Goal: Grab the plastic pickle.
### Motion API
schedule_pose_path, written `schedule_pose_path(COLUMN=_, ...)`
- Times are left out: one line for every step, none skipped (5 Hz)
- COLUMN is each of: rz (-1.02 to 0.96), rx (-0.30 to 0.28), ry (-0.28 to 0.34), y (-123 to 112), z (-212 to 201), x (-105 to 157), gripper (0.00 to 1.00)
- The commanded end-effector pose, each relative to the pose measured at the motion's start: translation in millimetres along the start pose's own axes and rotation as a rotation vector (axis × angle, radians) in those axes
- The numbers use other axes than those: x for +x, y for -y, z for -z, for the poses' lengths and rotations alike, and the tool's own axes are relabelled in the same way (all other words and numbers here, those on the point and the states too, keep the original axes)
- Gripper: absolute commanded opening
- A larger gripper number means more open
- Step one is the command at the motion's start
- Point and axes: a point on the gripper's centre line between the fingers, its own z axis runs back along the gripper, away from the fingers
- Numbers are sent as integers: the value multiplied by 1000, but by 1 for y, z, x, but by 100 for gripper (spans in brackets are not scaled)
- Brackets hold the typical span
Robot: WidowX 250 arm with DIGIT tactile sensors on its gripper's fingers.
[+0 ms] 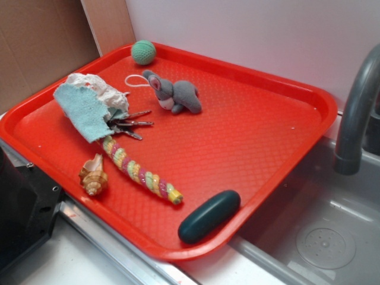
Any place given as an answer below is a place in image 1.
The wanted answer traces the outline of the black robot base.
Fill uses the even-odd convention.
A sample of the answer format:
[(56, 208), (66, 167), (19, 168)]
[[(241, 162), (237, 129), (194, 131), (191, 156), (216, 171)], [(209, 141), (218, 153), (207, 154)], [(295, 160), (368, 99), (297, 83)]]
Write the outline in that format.
[(51, 238), (61, 199), (59, 183), (1, 150), (1, 274)]

